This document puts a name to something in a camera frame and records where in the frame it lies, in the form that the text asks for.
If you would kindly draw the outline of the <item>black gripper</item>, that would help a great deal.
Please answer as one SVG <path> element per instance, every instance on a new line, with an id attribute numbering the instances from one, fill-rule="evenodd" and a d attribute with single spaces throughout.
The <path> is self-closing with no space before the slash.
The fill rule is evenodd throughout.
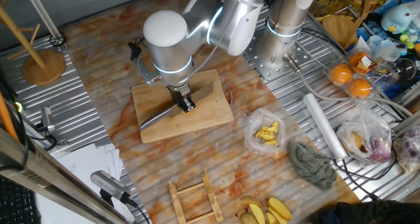
<path id="1" fill-rule="evenodd" d="M 196 104 L 193 102 L 192 98 L 190 97 L 191 91 L 189 83 L 184 83 L 181 86 L 167 86 L 171 98 L 175 105 L 177 105 L 179 108 L 182 107 L 182 110 L 185 113 L 188 113 L 189 111 L 195 109 Z"/>

